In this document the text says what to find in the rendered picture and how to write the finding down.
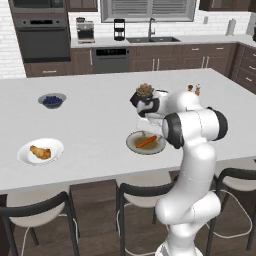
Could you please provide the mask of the dark sink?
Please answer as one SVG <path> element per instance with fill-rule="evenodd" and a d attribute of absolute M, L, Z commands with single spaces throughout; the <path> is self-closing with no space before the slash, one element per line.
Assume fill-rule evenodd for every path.
<path fill-rule="evenodd" d="M 126 38 L 129 43 L 160 43 L 160 42 L 180 42 L 175 37 L 137 37 L 137 38 Z"/>

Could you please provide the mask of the white plate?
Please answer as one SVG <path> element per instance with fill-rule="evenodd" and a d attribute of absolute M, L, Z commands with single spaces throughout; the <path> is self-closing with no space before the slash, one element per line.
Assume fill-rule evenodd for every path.
<path fill-rule="evenodd" d="M 37 158 L 31 151 L 30 147 L 34 145 L 38 148 L 50 149 L 51 150 L 51 157 L 46 160 L 42 160 Z M 31 141 L 20 148 L 17 154 L 18 160 L 26 165 L 43 165 L 48 164 L 57 158 L 64 151 L 64 145 L 57 139 L 52 138 L 41 138 L 34 141 Z"/>

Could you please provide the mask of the silver coffee machine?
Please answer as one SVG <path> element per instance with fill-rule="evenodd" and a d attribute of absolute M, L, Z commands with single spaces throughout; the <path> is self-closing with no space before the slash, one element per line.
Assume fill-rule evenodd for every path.
<path fill-rule="evenodd" d="M 87 21 L 84 17 L 76 18 L 76 30 L 78 43 L 94 43 L 94 23 Z"/>

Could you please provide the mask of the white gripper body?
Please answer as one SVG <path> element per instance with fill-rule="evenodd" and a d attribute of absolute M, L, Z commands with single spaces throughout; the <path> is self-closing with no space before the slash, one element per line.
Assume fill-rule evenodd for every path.
<path fill-rule="evenodd" d="M 162 136 L 162 118 L 141 118 L 137 119 L 136 127 L 139 130 L 150 132 L 152 134 Z"/>

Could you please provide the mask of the brown wall cupboard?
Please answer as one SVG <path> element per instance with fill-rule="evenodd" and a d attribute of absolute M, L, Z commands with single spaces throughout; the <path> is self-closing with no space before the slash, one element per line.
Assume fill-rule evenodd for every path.
<path fill-rule="evenodd" d="M 69 12 L 97 12 L 97 0 L 65 0 Z"/>
<path fill-rule="evenodd" d="M 256 0 L 200 0 L 202 11 L 245 11 L 256 13 Z"/>

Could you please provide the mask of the black white-seated stool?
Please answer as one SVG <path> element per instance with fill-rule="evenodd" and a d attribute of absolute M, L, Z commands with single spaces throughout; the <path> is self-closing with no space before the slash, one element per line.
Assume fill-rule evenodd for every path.
<path fill-rule="evenodd" d="M 24 253 L 18 254 L 11 224 L 24 227 L 25 233 L 30 233 L 34 244 L 38 245 L 39 241 L 34 228 L 53 221 L 62 212 L 65 212 L 68 219 L 74 256 L 80 256 L 78 249 L 79 228 L 69 186 L 34 192 L 9 193 L 6 206 L 0 206 L 0 216 L 3 219 L 12 256 L 23 256 Z M 23 238 L 24 244 L 26 243 L 26 234 Z"/>
<path fill-rule="evenodd" d="M 225 197 L 221 204 L 221 210 L 224 210 L 229 196 L 234 197 L 230 190 L 239 192 L 256 192 L 256 157 L 240 158 L 235 161 L 236 165 L 230 167 L 222 166 L 214 175 L 216 184 L 215 193 L 217 196 L 220 192 L 225 192 Z M 246 233 L 232 236 L 225 236 L 225 239 L 231 239 L 249 235 L 247 242 L 247 250 L 252 247 L 252 242 L 256 230 L 256 196 L 250 200 L 253 205 L 253 213 L 249 215 L 245 209 L 244 213 L 249 219 L 250 229 Z"/>
<path fill-rule="evenodd" d="M 120 238 L 120 256 L 132 254 L 125 248 L 125 207 L 155 209 L 158 199 L 167 194 L 175 185 L 178 176 L 171 179 L 168 171 L 163 173 L 136 174 L 116 179 L 116 230 Z"/>

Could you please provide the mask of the dark wall oven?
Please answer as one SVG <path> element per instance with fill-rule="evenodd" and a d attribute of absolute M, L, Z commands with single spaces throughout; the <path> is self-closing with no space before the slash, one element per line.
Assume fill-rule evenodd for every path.
<path fill-rule="evenodd" d="M 24 63 L 71 60 L 70 30 L 64 15 L 15 15 L 13 22 Z"/>

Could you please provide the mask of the brown base cupboards run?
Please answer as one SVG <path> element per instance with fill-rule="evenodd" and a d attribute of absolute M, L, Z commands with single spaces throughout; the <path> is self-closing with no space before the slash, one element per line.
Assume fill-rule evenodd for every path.
<path fill-rule="evenodd" d="M 130 46 L 129 71 L 164 71 L 212 68 L 229 77 L 237 43 Z M 70 62 L 25 63 L 27 77 L 95 74 L 93 48 L 71 50 Z"/>

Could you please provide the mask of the blue bowl of blueberries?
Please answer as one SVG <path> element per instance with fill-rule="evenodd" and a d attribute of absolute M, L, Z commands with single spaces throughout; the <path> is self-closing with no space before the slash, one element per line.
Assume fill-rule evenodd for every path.
<path fill-rule="evenodd" d="M 49 93 L 40 96 L 38 102 L 48 109 L 56 109 L 59 108 L 66 99 L 67 97 L 64 94 Z"/>

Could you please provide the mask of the grey brown-centred plate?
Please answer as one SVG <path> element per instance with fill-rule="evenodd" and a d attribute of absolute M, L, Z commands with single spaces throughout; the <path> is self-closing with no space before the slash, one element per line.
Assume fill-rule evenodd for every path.
<path fill-rule="evenodd" d="M 153 142 L 144 145 L 143 147 L 138 148 L 138 145 L 149 139 L 153 136 L 153 133 L 147 131 L 136 131 L 131 133 L 126 139 L 127 147 L 137 153 L 142 155 L 153 155 L 158 154 L 164 150 L 166 146 L 165 139 L 156 135 L 156 139 Z"/>

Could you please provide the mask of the dark microwave oven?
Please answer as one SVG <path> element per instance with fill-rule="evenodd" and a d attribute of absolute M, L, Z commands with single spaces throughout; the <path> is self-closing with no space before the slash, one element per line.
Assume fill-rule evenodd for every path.
<path fill-rule="evenodd" d="M 64 0 L 8 0 L 13 13 L 64 13 Z"/>

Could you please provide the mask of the grey dishwasher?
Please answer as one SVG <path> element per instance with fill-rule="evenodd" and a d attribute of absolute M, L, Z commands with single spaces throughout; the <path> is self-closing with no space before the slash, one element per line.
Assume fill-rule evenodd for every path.
<path fill-rule="evenodd" d="M 126 47 L 95 48 L 92 50 L 93 71 L 95 74 L 128 72 L 129 56 Z"/>

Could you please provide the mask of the grey tap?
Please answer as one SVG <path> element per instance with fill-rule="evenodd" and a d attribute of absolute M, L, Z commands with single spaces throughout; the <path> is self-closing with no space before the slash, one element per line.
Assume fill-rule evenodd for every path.
<path fill-rule="evenodd" d="M 155 18 L 150 18 L 149 20 L 149 28 L 148 28 L 148 39 L 151 39 L 152 35 L 155 35 L 155 30 L 152 30 L 152 23 L 155 21 Z"/>

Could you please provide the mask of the orange carrot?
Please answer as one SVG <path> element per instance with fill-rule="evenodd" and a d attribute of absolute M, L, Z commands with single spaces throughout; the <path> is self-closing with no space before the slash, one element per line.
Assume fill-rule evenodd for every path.
<path fill-rule="evenodd" d="M 145 141 L 143 141 L 143 142 L 141 142 L 140 144 L 138 144 L 138 145 L 136 146 L 136 148 L 142 148 L 142 147 L 148 145 L 149 143 L 154 142 L 156 139 L 157 139 L 157 136 L 156 136 L 156 135 L 151 136 L 151 137 L 149 137 L 148 139 L 146 139 Z"/>

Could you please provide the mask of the fried chicken drumstick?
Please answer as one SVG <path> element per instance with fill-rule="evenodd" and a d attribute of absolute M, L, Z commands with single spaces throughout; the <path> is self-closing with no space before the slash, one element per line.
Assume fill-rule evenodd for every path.
<path fill-rule="evenodd" d="M 34 145 L 30 147 L 30 151 L 39 159 L 46 160 L 51 157 L 51 150 L 50 149 L 44 149 L 44 148 L 38 148 Z"/>

